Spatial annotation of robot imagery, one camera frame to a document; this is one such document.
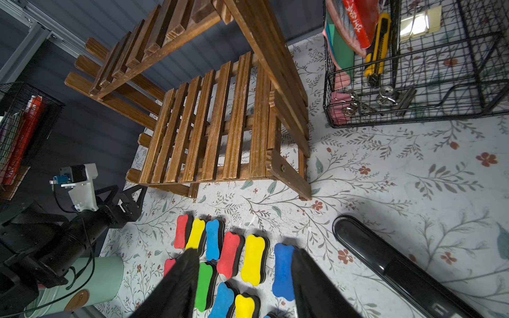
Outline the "blue eraser shelf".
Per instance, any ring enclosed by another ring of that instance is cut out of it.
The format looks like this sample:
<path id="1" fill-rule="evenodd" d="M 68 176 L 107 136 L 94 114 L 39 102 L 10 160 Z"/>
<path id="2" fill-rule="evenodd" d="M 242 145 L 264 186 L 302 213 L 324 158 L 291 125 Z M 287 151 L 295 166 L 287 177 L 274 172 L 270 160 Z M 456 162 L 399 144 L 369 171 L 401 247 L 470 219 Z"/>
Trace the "blue eraser shelf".
<path id="1" fill-rule="evenodd" d="M 209 318 L 232 318 L 238 289 L 230 282 L 222 282 L 217 288 Z"/>
<path id="2" fill-rule="evenodd" d="M 221 256 L 221 248 L 224 236 L 224 222 L 215 219 L 207 222 L 205 226 L 207 235 L 206 258 L 208 262 L 218 262 Z"/>

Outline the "red eraser top shelf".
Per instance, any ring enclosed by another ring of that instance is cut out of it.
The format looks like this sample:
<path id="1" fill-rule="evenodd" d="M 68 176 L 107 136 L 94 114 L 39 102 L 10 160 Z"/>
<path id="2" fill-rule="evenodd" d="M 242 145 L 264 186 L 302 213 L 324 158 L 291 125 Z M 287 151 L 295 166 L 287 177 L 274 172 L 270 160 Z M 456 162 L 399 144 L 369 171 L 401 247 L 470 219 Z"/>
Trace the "red eraser top shelf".
<path id="1" fill-rule="evenodd" d="M 194 216 L 185 214 L 178 216 L 176 220 L 176 233 L 174 239 L 175 249 L 185 249 L 191 233 Z"/>

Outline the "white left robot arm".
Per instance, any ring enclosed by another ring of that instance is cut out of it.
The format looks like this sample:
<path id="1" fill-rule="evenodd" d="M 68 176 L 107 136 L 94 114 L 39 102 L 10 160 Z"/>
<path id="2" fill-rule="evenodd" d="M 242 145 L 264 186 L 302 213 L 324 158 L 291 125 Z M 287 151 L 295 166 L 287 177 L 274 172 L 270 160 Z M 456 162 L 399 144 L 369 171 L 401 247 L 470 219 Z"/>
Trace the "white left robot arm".
<path id="1" fill-rule="evenodd" d="M 147 187 L 135 185 L 122 192 L 116 185 L 95 191 L 98 210 L 74 210 L 73 219 L 50 214 L 36 201 L 12 205 L 1 214 L 1 314 L 16 314 L 34 301 L 39 289 L 63 286 L 79 290 L 95 273 L 93 255 L 83 269 L 74 262 L 94 252 L 97 239 L 108 229 L 121 229 L 139 219 Z"/>

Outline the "wooden two-tier shelf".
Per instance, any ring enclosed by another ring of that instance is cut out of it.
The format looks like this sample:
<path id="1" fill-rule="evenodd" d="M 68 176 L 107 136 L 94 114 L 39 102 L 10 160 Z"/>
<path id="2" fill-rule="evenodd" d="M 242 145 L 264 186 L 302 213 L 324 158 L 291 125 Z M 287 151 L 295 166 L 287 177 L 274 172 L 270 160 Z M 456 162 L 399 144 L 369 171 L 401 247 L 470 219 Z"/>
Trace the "wooden two-tier shelf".
<path id="1" fill-rule="evenodd" d="M 176 89 L 144 72 L 219 22 L 250 45 Z M 165 1 L 112 48 L 94 38 L 65 83 L 151 130 L 129 182 L 194 198 L 209 182 L 272 179 L 311 199 L 308 97 L 268 1 Z"/>

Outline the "red eraser shelf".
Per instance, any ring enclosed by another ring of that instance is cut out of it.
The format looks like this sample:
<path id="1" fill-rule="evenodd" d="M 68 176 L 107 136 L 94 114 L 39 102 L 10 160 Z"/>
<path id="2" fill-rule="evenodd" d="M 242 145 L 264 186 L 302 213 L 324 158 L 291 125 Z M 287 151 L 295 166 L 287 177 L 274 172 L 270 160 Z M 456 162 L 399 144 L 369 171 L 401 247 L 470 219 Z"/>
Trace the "red eraser shelf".
<path id="1" fill-rule="evenodd" d="M 164 263 L 164 275 L 167 275 L 169 271 L 172 270 L 172 267 L 176 264 L 175 258 L 169 258 Z"/>
<path id="2" fill-rule="evenodd" d="M 185 214 L 178 216 L 176 220 L 176 233 L 174 239 L 175 249 L 185 249 L 191 233 L 194 216 Z"/>

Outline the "blue eraser top shelf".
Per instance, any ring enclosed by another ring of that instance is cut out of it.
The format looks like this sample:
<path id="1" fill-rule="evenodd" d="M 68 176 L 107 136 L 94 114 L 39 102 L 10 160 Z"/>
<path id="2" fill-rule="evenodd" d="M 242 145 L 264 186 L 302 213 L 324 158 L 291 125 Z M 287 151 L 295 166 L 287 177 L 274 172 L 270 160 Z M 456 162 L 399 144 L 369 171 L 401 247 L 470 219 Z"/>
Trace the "blue eraser top shelf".
<path id="1" fill-rule="evenodd" d="M 221 256 L 221 248 L 224 236 L 224 222 L 215 219 L 207 222 L 205 226 L 207 235 L 206 258 L 208 262 L 218 262 Z"/>

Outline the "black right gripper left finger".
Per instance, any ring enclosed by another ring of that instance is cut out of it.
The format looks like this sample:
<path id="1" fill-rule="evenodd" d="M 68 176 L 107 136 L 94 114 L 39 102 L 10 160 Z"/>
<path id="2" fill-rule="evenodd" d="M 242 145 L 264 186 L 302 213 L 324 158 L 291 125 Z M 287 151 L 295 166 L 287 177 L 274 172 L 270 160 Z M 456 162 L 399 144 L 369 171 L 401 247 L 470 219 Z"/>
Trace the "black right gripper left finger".
<path id="1" fill-rule="evenodd" d="M 131 317 L 192 317 L 199 269 L 198 252 L 186 250 Z"/>

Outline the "yellow eraser shelf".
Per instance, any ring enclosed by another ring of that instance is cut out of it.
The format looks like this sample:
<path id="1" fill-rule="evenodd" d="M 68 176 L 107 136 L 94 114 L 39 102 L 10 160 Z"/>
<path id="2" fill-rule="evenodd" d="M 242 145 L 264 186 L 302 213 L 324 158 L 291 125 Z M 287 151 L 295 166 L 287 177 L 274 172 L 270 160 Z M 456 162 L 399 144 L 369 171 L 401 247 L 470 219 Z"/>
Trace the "yellow eraser shelf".
<path id="1" fill-rule="evenodd" d="M 201 256 L 204 253 L 204 246 L 206 240 L 206 221 L 202 219 L 195 219 L 192 224 L 192 229 L 189 235 L 188 242 L 185 246 L 185 250 L 194 249 L 198 255 Z"/>
<path id="2" fill-rule="evenodd" d="M 255 295 L 237 295 L 235 297 L 236 318 L 257 318 L 259 316 L 260 305 L 260 299 Z"/>

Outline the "yellow eraser top shelf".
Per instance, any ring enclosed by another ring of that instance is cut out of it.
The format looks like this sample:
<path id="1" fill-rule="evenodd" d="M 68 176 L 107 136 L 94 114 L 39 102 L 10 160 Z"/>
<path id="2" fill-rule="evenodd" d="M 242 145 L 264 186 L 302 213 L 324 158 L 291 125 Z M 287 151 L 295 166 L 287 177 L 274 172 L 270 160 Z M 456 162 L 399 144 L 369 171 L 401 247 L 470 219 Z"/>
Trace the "yellow eraser top shelf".
<path id="1" fill-rule="evenodd" d="M 192 229 L 189 235 L 188 242 L 185 246 L 185 250 L 194 249 L 198 255 L 201 256 L 204 253 L 204 246 L 206 240 L 206 221 L 202 219 L 195 219 L 192 224 Z"/>

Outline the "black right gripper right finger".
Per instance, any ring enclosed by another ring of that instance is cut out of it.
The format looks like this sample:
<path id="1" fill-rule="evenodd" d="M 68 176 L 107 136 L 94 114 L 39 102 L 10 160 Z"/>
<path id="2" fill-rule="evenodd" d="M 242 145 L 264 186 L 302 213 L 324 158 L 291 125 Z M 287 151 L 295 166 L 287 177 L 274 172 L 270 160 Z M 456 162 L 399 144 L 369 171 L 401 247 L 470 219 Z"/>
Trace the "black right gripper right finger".
<path id="1" fill-rule="evenodd" d="M 360 317 L 304 250 L 292 255 L 292 283 L 298 317 Z"/>

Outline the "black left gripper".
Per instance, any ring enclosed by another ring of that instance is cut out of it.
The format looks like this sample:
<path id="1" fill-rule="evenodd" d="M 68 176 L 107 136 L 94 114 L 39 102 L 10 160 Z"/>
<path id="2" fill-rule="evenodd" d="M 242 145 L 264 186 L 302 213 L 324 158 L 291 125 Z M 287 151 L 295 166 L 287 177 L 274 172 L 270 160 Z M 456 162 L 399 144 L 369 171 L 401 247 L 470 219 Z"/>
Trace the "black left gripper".
<path id="1" fill-rule="evenodd" d="M 109 218 L 109 227 L 122 229 L 128 222 L 140 218 L 146 194 L 147 187 L 143 185 L 135 185 L 123 191 L 117 185 L 111 185 L 97 189 L 95 198 L 99 211 Z"/>

